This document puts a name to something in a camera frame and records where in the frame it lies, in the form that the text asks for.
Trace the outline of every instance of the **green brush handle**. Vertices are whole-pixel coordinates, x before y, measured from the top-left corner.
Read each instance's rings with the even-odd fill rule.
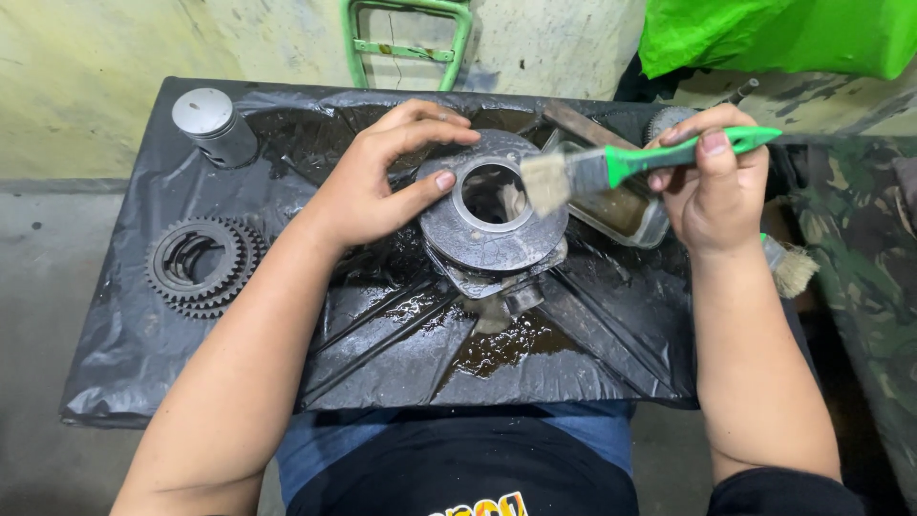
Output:
[[[777,138],[780,129],[760,127],[739,127],[724,129],[726,138],[732,143],[733,152],[748,152]],[[629,151],[605,146],[605,161],[608,163],[608,184],[616,188],[628,176],[651,168],[665,168],[687,165],[695,162],[695,150],[699,137],[687,140],[674,147],[659,147]]]

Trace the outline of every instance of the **concrete floor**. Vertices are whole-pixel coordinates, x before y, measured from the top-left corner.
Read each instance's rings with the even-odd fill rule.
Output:
[[[140,432],[69,428],[57,415],[120,205],[115,194],[0,193],[0,514],[105,514],[127,472]],[[641,512],[703,514],[700,413],[643,404],[633,428]],[[259,515],[281,514],[271,465]]]

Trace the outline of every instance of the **brush bristles tuft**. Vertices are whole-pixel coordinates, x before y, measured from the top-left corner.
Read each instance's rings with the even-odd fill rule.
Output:
[[[570,199],[570,185],[563,154],[525,158],[519,166],[525,194],[539,217],[556,211]]]
[[[802,247],[789,246],[777,270],[774,271],[774,284],[781,297],[792,299],[801,294],[809,284],[812,276],[818,272],[818,264]]]

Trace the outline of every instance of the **black plastic sheet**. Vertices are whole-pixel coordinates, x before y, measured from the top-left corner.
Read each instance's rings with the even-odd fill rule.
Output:
[[[174,101],[205,86],[229,95],[259,136],[253,164],[215,168],[172,123]],[[540,117],[542,97],[167,78],[73,358],[62,420],[144,427],[213,327],[168,308],[146,282],[148,247],[169,224],[191,216],[235,218],[272,241],[357,132],[414,96],[455,108],[475,129],[510,130],[538,146],[553,129]],[[567,102],[634,142],[661,107]],[[393,187],[411,182],[423,157],[400,159],[390,170]],[[542,278],[546,302],[506,335],[491,337],[508,342],[509,358],[485,357],[492,366],[486,374],[463,366],[484,349],[481,337],[468,338],[474,319],[433,272],[415,223],[354,250],[332,279],[298,409],[604,398],[696,408],[683,247],[669,234],[654,250],[627,248],[575,219],[567,238],[568,260]]]

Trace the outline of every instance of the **person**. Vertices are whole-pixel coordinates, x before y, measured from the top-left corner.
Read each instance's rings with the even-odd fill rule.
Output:
[[[720,105],[651,146],[700,135],[697,164],[658,170],[691,258],[697,392],[715,488],[710,514],[858,514],[834,429],[794,341],[759,239],[768,150],[734,155]],[[337,260],[397,230],[455,184],[393,193],[387,167],[480,135],[410,100],[363,130],[176,379],[140,441],[115,516],[245,515],[275,454],[287,514],[637,514],[626,402],[368,410],[291,420],[306,348]]]

